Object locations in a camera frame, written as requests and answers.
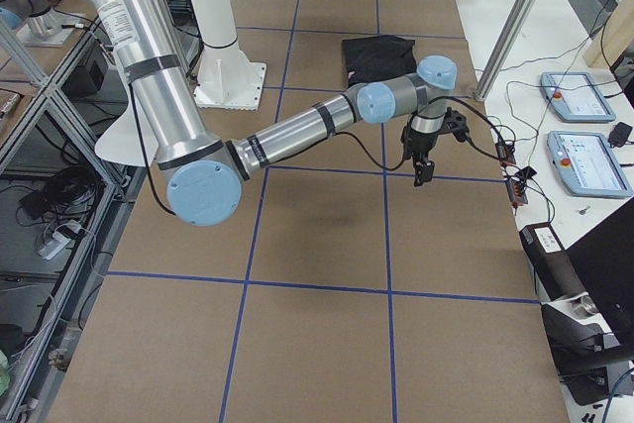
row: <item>power adapter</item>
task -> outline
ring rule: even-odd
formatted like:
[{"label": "power adapter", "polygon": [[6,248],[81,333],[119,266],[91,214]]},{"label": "power adapter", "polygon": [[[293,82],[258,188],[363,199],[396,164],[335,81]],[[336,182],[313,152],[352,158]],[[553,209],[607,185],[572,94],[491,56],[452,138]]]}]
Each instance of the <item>power adapter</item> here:
[{"label": "power adapter", "polygon": [[51,237],[38,248],[38,255],[45,260],[52,260],[71,240],[79,236],[82,229],[81,224],[74,220],[68,220],[63,225],[59,225]]},{"label": "power adapter", "polygon": [[607,138],[607,141],[613,148],[622,148],[632,133],[632,127],[629,124],[618,123]]}]

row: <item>black cloth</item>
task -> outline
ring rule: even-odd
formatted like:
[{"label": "black cloth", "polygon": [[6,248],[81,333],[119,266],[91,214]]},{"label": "black cloth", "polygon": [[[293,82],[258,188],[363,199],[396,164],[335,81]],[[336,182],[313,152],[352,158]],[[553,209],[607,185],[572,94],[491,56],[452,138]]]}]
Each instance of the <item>black cloth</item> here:
[{"label": "black cloth", "polygon": [[343,40],[348,85],[372,83],[416,71],[413,40],[394,35]]}]

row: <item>black tape band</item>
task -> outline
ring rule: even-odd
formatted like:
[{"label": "black tape band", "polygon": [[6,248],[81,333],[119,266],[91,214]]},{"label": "black tape band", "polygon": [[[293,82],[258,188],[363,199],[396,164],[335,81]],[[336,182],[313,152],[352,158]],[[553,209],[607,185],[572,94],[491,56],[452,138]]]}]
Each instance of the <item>black tape band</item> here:
[{"label": "black tape band", "polygon": [[33,14],[29,16],[29,18],[34,19],[36,17],[40,17],[41,15],[47,14],[50,11],[51,11],[51,6],[47,6],[47,8],[44,9],[42,12],[34,12]]},{"label": "black tape band", "polygon": [[238,42],[238,37],[236,37],[235,40],[233,40],[230,44],[226,44],[222,47],[214,47],[213,45],[209,45],[209,44],[205,44],[203,42],[203,44],[205,45],[205,47],[209,47],[210,49],[214,49],[214,50],[222,50],[222,49],[227,49],[228,47],[232,47],[233,45],[235,45]]},{"label": "black tape band", "polygon": [[256,158],[258,159],[258,162],[260,163],[260,168],[265,168],[266,166],[268,166],[270,162],[268,161],[268,157],[264,152],[262,144],[260,144],[258,136],[248,136],[247,141],[249,141],[249,146],[251,146],[251,150],[254,152]]},{"label": "black tape band", "polygon": [[357,112],[355,111],[355,107],[353,106],[353,102],[350,100],[350,98],[348,96],[346,96],[346,94],[342,94],[342,97],[348,103],[348,107],[350,108],[350,112],[353,113],[353,122],[355,122],[355,123],[359,122],[359,118],[357,117]]},{"label": "black tape band", "polygon": [[337,134],[337,130],[335,129],[335,122],[333,121],[333,116],[328,111],[328,108],[319,103],[313,106],[321,116],[322,121],[324,122],[324,126],[326,126],[326,136],[330,139]]},{"label": "black tape band", "polygon": [[167,54],[165,56],[157,56],[156,58],[148,58],[138,63],[126,66],[124,73],[128,79],[128,84],[134,83],[136,80],[150,76],[157,71],[168,68],[176,68],[180,66],[178,56],[175,54]]},{"label": "black tape band", "polygon": [[249,180],[250,179],[249,174],[247,173],[245,166],[242,164],[242,161],[240,160],[240,156],[238,156],[238,151],[236,151],[236,147],[234,146],[234,143],[232,143],[231,141],[227,141],[225,143],[225,148],[227,148],[227,151],[229,151],[229,156],[231,156],[231,159],[236,165],[236,169],[240,173],[242,180],[244,181]]},{"label": "black tape band", "polygon": [[223,148],[222,141],[216,141],[214,144],[207,146],[206,148],[199,149],[198,151],[183,156],[181,158],[168,160],[167,162],[159,162],[158,168],[160,170],[170,170],[171,168],[177,168],[187,163],[194,162],[195,160],[206,158],[207,156],[220,151]]}]

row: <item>metal frame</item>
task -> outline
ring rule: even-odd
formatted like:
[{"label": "metal frame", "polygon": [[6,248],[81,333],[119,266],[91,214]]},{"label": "metal frame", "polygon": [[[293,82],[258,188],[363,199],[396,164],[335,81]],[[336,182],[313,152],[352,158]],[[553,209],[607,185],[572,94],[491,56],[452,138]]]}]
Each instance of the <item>metal frame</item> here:
[{"label": "metal frame", "polygon": [[[20,146],[28,135],[34,130],[35,125],[46,113],[64,128],[70,141],[88,160],[104,182],[99,201],[95,203],[93,216],[86,227],[93,237],[107,216],[112,200],[123,197],[123,184],[126,183],[125,168],[117,164],[100,159],[94,152],[97,138],[91,128],[83,120],[79,112],[70,100],[61,91],[60,86],[68,79],[69,75],[79,63],[86,50],[92,46],[97,25],[93,24],[89,32],[76,42],[68,54],[57,66],[53,74],[48,76],[31,54],[22,46],[17,37],[7,26],[0,22],[0,47],[6,50],[25,72],[29,81],[39,87],[37,94],[31,100],[24,115],[11,131],[3,144],[0,144],[0,173],[7,167],[15,156]],[[70,304],[69,296],[73,294],[78,277],[81,275],[83,264],[90,256],[91,238],[85,237],[76,244],[74,255],[67,266],[67,271],[61,281],[56,283],[56,291],[53,294],[56,303],[56,311],[52,315],[52,323],[43,328],[32,347],[22,356],[20,362],[14,368],[12,385],[3,395],[3,404],[0,406],[0,421],[14,421],[18,416],[20,406],[32,383],[36,370],[41,365],[43,355],[50,342],[53,330],[57,327],[59,317],[67,304]]]},{"label": "metal frame", "polygon": [[534,3],[535,0],[515,0],[475,89],[474,98],[476,101],[484,101],[488,96]]}]

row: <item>power strip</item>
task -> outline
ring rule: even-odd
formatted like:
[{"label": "power strip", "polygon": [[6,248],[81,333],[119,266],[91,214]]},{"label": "power strip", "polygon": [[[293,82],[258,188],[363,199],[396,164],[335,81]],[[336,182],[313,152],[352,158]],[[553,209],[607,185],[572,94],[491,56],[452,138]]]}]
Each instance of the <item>power strip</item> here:
[{"label": "power strip", "polygon": [[52,260],[66,245],[77,238],[82,229],[81,224],[74,220],[68,220],[63,225],[59,225],[51,237],[38,248],[38,255],[45,260]]}]

